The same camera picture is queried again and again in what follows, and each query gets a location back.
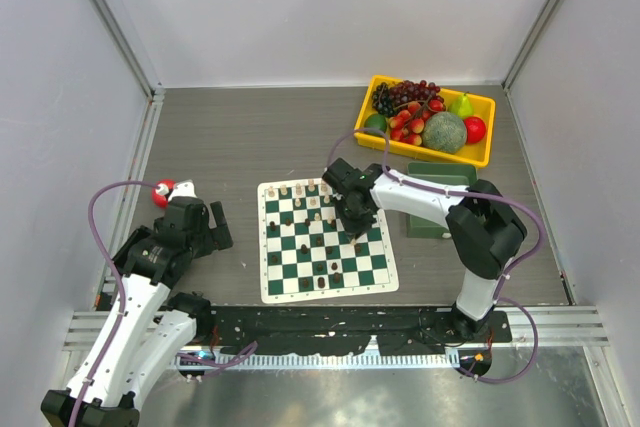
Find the green white chess board mat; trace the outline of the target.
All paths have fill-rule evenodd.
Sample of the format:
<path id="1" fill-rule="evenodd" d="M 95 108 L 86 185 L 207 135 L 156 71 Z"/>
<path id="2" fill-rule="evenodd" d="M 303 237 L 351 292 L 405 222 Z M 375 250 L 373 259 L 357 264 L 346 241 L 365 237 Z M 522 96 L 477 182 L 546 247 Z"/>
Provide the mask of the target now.
<path id="1" fill-rule="evenodd" d="M 395 292 L 399 277 L 383 211 L 356 240 L 336 217 L 333 191 L 321 179 L 257 186 L 261 300 L 316 301 Z M 362 245 L 359 253 L 353 244 Z"/>

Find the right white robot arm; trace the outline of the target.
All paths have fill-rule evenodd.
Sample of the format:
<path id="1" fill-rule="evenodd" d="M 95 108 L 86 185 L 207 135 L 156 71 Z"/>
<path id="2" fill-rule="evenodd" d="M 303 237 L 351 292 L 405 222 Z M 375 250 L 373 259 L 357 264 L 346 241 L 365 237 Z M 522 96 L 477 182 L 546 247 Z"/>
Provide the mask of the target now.
<path id="1" fill-rule="evenodd" d="M 499 280 L 527 236 L 523 222 L 500 201 L 492 183 L 438 184 L 376 163 L 360 170 L 342 158 L 326 168 L 322 180 L 331 187 L 336 216 L 352 240 L 371 230 L 386 211 L 422 218 L 448 231 L 466 269 L 450 324 L 465 341 L 487 331 Z"/>

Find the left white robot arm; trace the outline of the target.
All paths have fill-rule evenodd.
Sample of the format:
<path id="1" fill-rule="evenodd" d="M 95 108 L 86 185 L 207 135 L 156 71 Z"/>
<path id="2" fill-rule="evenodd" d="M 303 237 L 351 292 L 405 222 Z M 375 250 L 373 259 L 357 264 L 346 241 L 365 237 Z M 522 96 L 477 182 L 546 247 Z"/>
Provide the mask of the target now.
<path id="1" fill-rule="evenodd" d="M 180 349 L 206 343 L 212 304 L 172 290 L 196 259 L 231 248 L 221 202 L 171 200 L 152 227 L 137 228 L 112 259 L 119 275 L 107 319 L 67 387 L 46 393 L 52 426 L 135 426 L 151 388 Z"/>

